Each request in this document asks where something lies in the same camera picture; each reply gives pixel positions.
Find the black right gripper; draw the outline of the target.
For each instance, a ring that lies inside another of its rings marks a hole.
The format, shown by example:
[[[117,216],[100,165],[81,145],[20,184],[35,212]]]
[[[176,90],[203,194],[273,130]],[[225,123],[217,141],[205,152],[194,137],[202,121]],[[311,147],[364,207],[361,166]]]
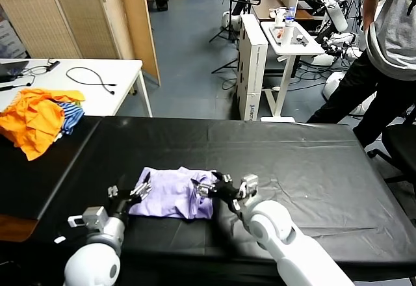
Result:
[[[207,184],[191,179],[196,192],[202,197],[218,198],[227,204],[229,209],[235,209],[235,201],[241,199],[240,190],[231,183],[231,176],[221,172],[213,172],[215,183]]]

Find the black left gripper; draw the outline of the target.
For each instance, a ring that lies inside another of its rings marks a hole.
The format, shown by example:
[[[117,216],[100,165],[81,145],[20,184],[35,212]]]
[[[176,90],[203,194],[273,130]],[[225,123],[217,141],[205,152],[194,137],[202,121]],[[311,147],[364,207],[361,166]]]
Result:
[[[151,191],[150,183],[151,173],[148,172],[139,186],[130,190],[118,190],[116,185],[107,189],[108,198],[110,198],[110,217],[124,218],[132,205],[137,201],[142,202]]]

